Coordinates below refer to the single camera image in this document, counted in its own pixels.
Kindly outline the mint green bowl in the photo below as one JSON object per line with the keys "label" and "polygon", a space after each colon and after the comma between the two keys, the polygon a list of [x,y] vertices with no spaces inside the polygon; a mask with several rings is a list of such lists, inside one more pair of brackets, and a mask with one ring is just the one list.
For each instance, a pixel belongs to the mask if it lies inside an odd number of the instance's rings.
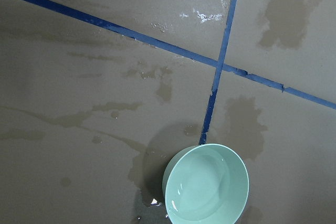
{"label": "mint green bowl", "polygon": [[248,199],[248,171],[227,146],[191,146],[167,164],[162,191],[171,223],[236,223]]}

